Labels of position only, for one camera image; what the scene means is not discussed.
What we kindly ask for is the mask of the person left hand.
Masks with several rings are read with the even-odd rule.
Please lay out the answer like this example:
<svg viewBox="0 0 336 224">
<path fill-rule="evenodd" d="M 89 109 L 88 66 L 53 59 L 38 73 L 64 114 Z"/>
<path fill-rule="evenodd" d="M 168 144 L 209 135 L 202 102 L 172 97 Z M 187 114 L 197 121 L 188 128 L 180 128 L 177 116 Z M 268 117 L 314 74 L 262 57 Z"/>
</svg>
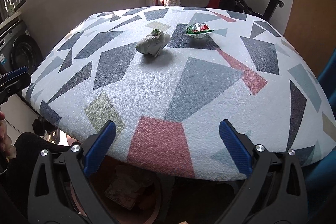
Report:
<svg viewBox="0 0 336 224">
<path fill-rule="evenodd" d="M 1 151 L 3 151 L 8 159 L 14 159 L 17 155 L 16 148 L 12 145 L 11 138 L 7 135 L 7 124 L 5 114 L 0 111 L 0 134 L 1 134 Z"/>
</svg>

